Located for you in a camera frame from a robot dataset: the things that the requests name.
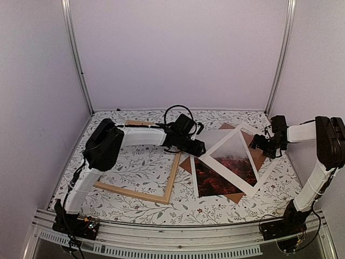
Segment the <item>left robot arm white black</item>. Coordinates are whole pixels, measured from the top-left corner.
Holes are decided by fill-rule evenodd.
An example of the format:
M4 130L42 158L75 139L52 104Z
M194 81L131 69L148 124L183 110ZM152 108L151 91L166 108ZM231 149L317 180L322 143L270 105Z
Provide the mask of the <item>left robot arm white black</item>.
M64 200L57 200L54 205L56 214L62 215L59 225L68 234L80 230L80 222L73 216L78 215L96 180L115 166L121 148L139 145L175 147L199 157L206 152L205 143L196 139L203 128L202 123L196 123L184 114L168 124L116 125L111 119L103 119L85 144L82 164L69 181Z

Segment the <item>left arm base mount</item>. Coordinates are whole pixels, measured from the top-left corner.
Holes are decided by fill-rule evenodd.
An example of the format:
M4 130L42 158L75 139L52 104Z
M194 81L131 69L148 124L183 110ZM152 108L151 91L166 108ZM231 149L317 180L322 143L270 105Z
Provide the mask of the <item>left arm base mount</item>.
M90 216L79 218L79 214L68 214L63 208L61 199L54 205L56 217L52 229L68 234L71 237L81 237L88 240L96 240L99 231L99 221Z

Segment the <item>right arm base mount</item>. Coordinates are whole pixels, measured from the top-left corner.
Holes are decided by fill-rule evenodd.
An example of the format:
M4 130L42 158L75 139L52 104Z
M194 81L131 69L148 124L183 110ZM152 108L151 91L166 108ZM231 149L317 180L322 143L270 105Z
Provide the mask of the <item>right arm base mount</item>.
M285 254L294 253L305 239L307 226L305 223L297 226L286 226L282 217L266 214L259 220L259 231L264 241L276 240L278 249Z

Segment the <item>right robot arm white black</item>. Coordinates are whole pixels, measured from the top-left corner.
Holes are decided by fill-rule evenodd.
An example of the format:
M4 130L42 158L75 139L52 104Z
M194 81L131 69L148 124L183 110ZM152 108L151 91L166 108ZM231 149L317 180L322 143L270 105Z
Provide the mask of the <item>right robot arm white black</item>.
M279 231L290 235L304 224L315 202L324 194L335 174L344 166L344 123L339 117L317 116L299 125L288 126L283 115L271 118L271 132L256 134L249 147L260 149L263 155L275 159L289 144L314 140L316 164L301 192L287 205Z

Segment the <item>light wooden picture frame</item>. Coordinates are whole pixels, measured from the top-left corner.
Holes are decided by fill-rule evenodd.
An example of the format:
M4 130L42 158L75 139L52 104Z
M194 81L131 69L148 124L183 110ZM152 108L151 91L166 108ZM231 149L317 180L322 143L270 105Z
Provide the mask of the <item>light wooden picture frame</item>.
M109 185L107 183L103 183L100 181L97 181L94 184L94 187L102 189L102 190L106 190L108 192L112 192L115 194L121 194L124 196L129 196L129 197L140 199L140 200L156 202L156 203L161 203L161 204L167 205L167 204L169 204L169 201L170 201L172 189L174 186L174 181L175 181L177 171L178 171L178 164L180 162L180 157L181 157L180 152L175 154L174 162L172 164L170 175L168 176L168 182L167 182L167 186L165 188L163 196L157 196L157 195L153 195L153 194L137 192L137 191L130 190L130 189L120 188L120 187Z

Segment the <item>white mat board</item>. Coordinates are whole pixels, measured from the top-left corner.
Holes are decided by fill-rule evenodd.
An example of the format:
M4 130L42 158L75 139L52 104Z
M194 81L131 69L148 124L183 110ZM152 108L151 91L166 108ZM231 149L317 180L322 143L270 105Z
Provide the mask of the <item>white mat board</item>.
M258 129L242 123L209 148L199 159L239 188L247 196L253 197L268 180L268 177L278 164L279 159L268 159L264 162L263 166L257 170L254 159L250 154L249 145L245 142L244 133L251 133L253 135L261 134ZM229 168L228 165L221 162L221 159L225 159L226 162L231 163L249 162L257 183L253 186L250 185L243 177L239 176L239 174L234 171L239 168L238 166L232 165L231 168Z

